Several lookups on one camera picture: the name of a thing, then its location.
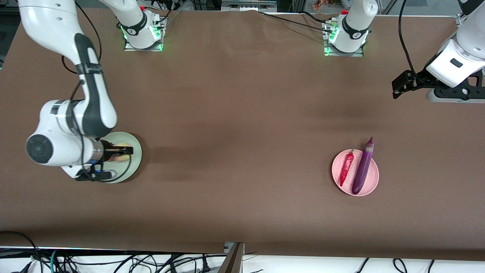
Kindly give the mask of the yellow pink peach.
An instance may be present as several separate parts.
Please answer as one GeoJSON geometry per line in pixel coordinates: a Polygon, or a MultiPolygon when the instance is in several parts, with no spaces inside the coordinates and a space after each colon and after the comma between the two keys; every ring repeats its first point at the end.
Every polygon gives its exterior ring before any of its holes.
{"type": "Polygon", "coordinates": [[[109,157],[108,162],[118,162],[118,163],[127,162],[131,158],[131,154],[123,155],[121,157],[109,157]]]}

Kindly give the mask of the brown table cloth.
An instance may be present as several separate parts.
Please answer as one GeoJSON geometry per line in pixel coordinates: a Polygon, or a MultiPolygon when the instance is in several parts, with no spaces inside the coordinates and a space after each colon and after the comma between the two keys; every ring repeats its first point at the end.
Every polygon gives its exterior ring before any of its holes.
{"type": "Polygon", "coordinates": [[[353,58],[254,11],[170,14],[162,52],[126,52],[110,10],[86,13],[141,164],[104,184],[28,157],[43,104],[78,78],[20,25],[0,70],[0,231],[38,247],[485,260],[485,104],[394,100],[396,17],[375,18],[353,58]],[[378,185],[348,195],[332,162],[371,137],[378,185]]]}

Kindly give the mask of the purple eggplant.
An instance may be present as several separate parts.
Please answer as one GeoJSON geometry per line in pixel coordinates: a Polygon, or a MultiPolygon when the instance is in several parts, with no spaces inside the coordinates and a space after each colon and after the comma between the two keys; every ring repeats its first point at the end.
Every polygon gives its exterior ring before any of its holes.
{"type": "Polygon", "coordinates": [[[368,169],[371,163],[371,158],[374,153],[374,138],[371,137],[365,144],[362,156],[357,167],[357,172],[352,184],[352,193],[357,195],[365,183],[368,169]]]}

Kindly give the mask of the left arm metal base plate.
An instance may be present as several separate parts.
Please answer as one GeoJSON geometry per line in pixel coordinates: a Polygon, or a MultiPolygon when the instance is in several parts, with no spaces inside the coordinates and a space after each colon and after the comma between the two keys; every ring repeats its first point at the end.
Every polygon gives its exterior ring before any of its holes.
{"type": "Polygon", "coordinates": [[[332,43],[338,36],[340,30],[338,29],[338,24],[336,20],[326,20],[322,24],[322,36],[323,36],[323,46],[325,56],[345,56],[345,57],[363,57],[363,45],[355,52],[343,52],[338,50],[332,43]]]}

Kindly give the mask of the pale green plate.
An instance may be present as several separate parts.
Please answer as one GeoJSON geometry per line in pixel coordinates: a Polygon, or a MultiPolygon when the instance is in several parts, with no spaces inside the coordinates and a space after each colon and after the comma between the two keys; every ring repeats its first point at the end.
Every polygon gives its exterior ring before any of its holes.
{"type": "Polygon", "coordinates": [[[135,171],[138,169],[142,159],[142,148],[138,139],[130,133],[112,132],[106,135],[104,138],[101,138],[101,140],[109,142],[112,146],[121,146],[123,143],[133,147],[131,158],[127,162],[108,162],[108,160],[103,162],[101,170],[114,170],[117,173],[115,180],[108,183],[123,182],[135,174],[135,171]]]}

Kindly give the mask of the aluminium profile post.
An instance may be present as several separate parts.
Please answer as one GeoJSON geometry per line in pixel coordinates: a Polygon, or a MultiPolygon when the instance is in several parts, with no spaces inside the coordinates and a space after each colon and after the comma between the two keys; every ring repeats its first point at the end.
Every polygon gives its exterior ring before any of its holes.
{"type": "Polygon", "coordinates": [[[242,273],[245,244],[242,242],[226,242],[224,248],[227,255],[217,273],[242,273]]]}

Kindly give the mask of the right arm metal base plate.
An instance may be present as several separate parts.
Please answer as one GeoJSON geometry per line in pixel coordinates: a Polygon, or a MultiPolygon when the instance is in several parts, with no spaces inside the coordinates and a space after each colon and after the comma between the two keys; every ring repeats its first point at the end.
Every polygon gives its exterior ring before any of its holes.
{"type": "Polygon", "coordinates": [[[127,27],[121,25],[121,30],[125,38],[125,51],[147,51],[147,52],[161,52],[163,51],[163,43],[165,36],[165,18],[161,18],[159,14],[144,12],[146,20],[144,26],[127,27]]]}

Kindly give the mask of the pink plate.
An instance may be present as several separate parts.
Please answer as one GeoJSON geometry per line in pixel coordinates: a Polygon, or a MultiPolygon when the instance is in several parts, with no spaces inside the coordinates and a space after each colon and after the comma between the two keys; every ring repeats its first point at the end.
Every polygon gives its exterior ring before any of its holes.
{"type": "Polygon", "coordinates": [[[365,179],[365,182],[362,186],[362,189],[360,190],[359,193],[353,194],[352,192],[352,185],[354,182],[354,178],[357,174],[357,169],[359,166],[360,159],[362,157],[362,151],[360,150],[353,150],[354,154],[354,159],[352,164],[350,165],[350,169],[347,173],[347,177],[343,183],[343,185],[340,185],[341,183],[341,171],[343,168],[343,165],[345,163],[347,154],[349,154],[352,150],[344,150],[341,151],[336,157],[333,159],[332,165],[331,165],[331,172],[332,172],[332,177],[333,180],[336,184],[336,186],[344,193],[351,195],[351,196],[366,196],[373,192],[375,188],[378,185],[379,181],[379,171],[378,171],[378,166],[375,163],[374,159],[371,159],[368,173],[365,179]]]}

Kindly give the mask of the red chili pepper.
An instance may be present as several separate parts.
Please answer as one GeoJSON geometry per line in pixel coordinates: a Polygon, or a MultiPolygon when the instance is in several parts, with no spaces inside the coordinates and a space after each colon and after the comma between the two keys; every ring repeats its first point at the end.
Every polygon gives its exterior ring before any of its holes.
{"type": "Polygon", "coordinates": [[[348,154],[346,154],[345,158],[344,158],[344,162],[343,162],[343,166],[341,168],[341,174],[339,176],[339,186],[342,187],[346,178],[347,178],[347,175],[348,175],[348,172],[350,170],[350,166],[352,165],[353,163],[353,160],[354,160],[354,149],[352,149],[348,154]]]}

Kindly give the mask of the grey metal rail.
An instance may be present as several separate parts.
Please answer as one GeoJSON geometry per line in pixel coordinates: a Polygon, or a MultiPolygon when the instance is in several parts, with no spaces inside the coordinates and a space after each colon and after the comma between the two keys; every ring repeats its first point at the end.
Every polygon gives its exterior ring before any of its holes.
{"type": "Polygon", "coordinates": [[[277,12],[277,0],[221,0],[221,11],[277,12]]]}

